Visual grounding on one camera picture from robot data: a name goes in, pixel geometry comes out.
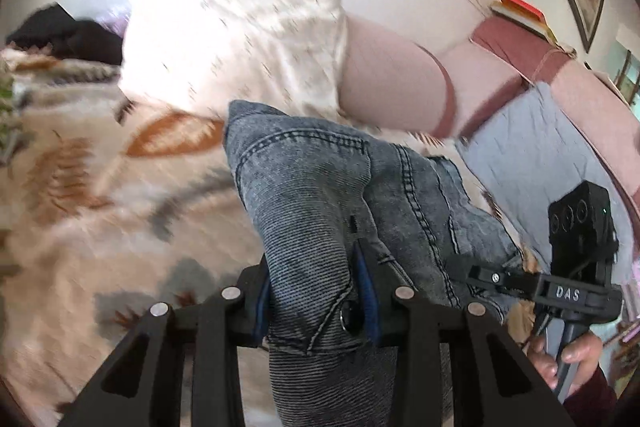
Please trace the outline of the person right hand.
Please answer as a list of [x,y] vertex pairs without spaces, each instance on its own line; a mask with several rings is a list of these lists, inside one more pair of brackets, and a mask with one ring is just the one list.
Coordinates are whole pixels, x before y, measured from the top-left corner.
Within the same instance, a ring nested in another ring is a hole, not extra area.
[[[561,361],[577,365],[573,382],[567,392],[569,397],[582,389],[597,372],[602,352],[602,340],[592,332],[586,332],[563,349]],[[554,389],[559,382],[558,363],[546,351],[544,336],[534,337],[530,340],[526,353],[527,358],[533,363],[547,385]]]

